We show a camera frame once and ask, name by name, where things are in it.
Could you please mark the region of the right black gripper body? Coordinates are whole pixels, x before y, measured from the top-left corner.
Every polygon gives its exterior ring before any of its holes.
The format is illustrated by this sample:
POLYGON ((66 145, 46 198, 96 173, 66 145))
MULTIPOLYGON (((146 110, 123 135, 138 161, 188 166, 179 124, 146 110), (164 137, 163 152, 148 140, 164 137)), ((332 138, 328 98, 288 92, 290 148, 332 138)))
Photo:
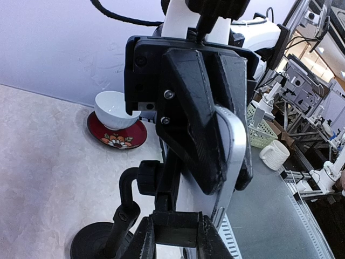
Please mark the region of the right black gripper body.
POLYGON ((133 36, 129 38, 126 45, 125 99, 128 113, 151 109, 157 112, 162 56, 171 48, 197 50, 202 54, 215 106, 223 106, 220 103, 219 66, 216 60, 219 53, 235 54, 247 61, 247 95, 256 83, 253 75, 259 59, 250 50, 231 45, 195 43, 175 38, 133 36))

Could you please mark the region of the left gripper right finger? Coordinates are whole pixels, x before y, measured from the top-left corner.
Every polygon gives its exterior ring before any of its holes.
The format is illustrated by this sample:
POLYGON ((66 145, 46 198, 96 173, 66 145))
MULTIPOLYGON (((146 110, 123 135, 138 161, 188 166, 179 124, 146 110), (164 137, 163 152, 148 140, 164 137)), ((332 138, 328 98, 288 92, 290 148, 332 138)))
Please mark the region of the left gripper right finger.
POLYGON ((198 258, 233 259, 218 230, 207 215, 199 213, 198 221, 198 258))

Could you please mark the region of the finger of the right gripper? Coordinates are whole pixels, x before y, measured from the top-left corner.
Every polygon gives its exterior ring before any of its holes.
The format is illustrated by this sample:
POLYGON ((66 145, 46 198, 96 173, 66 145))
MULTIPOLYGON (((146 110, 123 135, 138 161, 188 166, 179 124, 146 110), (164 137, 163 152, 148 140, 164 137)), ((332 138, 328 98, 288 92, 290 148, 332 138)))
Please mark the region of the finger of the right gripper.
POLYGON ((226 180, 225 154, 209 77, 197 50, 168 49, 158 85, 158 136, 183 161, 202 192, 226 180))
POLYGON ((253 178, 251 145, 247 125, 247 61, 235 54, 224 53, 219 53, 216 60, 219 66, 220 103, 232 111, 244 126, 246 150, 234 187, 237 191, 242 191, 253 178))

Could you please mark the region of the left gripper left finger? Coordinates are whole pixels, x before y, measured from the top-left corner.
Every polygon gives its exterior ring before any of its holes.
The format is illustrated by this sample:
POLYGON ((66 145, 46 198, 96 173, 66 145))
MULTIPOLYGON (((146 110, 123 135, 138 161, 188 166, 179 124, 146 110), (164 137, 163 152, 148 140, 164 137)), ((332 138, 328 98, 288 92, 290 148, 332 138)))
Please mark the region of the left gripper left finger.
POLYGON ((156 258, 154 224, 150 216, 142 218, 123 258, 156 258))

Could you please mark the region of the black pole phone stand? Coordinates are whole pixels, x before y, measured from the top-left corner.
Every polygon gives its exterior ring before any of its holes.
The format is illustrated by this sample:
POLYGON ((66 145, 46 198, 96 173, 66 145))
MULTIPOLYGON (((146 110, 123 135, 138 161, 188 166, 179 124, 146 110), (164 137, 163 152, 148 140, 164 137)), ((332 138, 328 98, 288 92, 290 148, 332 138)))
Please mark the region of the black pole phone stand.
POLYGON ((166 162, 143 161, 139 167, 125 170, 120 177, 121 204, 113 222, 97 222, 85 226, 74 237, 71 258, 123 258, 134 234, 130 229, 138 221, 140 206, 133 199, 132 183, 137 180, 140 193, 155 197, 155 209, 149 215, 154 224, 155 243, 195 248, 198 213, 176 211, 182 162, 177 157, 166 162))

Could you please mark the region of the black phone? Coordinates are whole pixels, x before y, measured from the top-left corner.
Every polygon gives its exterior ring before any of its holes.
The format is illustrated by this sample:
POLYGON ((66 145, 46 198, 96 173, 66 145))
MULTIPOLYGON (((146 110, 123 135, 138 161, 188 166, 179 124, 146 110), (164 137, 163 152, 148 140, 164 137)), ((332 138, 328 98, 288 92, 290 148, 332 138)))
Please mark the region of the black phone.
POLYGON ((209 216, 215 226, 216 236, 220 238, 218 244, 225 248, 226 257, 229 257, 231 254, 226 238, 231 236, 231 232, 224 232, 222 223, 245 157, 247 137, 242 121, 234 113, 220 105, 216 105, 215 110, 223 144, 221 150, 225 154, 226 180, 215 193, 205 195, 191 173, 185 169, 180 179, 176 208, 183 212, 202 212, 209 216))

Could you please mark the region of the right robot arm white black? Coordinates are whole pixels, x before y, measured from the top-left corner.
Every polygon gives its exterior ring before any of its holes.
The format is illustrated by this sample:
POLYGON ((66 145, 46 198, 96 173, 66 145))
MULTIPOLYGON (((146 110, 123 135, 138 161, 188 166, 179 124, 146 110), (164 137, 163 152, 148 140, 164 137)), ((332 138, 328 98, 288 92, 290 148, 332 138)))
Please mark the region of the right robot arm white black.
POLYGON ((257 13, 240 21, 248 1, 162 1, 163 22, 129 18, 93 5, 125 23, 156 27, 126 44, 125 102, 129 114, 154 110, 157 135, 168 145, 164 166, 144 162, 144 195, 172 195, 186 166, 204 194, 226 180, 236 190, 252 179, 246 108, 260 76, 282 56, 289 29, 257 13))

